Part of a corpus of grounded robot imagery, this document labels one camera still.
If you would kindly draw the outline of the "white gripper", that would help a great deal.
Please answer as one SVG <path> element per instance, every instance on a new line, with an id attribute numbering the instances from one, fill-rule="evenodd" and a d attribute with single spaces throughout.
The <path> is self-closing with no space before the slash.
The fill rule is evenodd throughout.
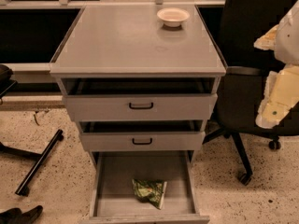
<path id="1" fill-rule="evenodd" d="M 279 24 L 259 37 L 253 46 L 262 50 L 275 49 L 277 60 L 290 63 L 278 73 L 269 73 L 264 98 L 258 108 L 256 124 L 264 129 L 272 129 L 299 102 L 299 67 L 296 66 L 299 64 L 299 0 Z"/>

